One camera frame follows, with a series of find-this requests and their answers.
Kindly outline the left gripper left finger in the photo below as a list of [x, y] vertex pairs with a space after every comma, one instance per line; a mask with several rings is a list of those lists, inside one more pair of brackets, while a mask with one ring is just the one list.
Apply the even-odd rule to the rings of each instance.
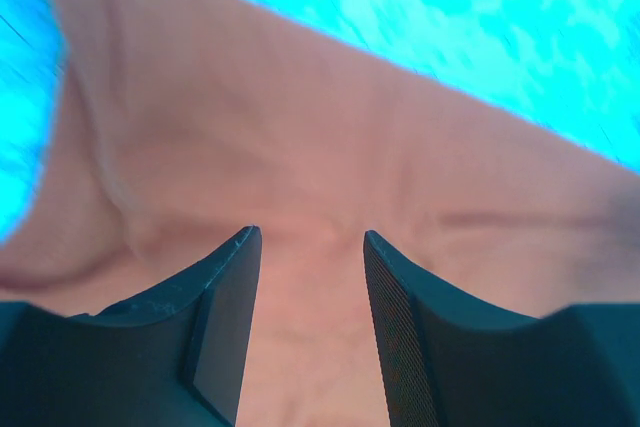
[[262, 237], [246, 227], [210, 255], [97, 315], [1, 306], [5, 426], [231, 426]]

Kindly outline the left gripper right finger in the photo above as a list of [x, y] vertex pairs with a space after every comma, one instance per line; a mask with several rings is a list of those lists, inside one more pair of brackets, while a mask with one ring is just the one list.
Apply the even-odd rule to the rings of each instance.
[[536, 319], [464, 292], [372, 231], [364, 264], [393, 426], [638, 424], [637, 304]]

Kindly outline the orange t shirt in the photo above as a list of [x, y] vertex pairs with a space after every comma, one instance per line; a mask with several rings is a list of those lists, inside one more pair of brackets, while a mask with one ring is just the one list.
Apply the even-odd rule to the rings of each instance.
[[630, 171], [244, 0], [55, 6], [55, 133], [1, 295], [96, 312], [257, 225], [243, 425], [388, 424], [370, 229], [519, 312], [638, 299]]

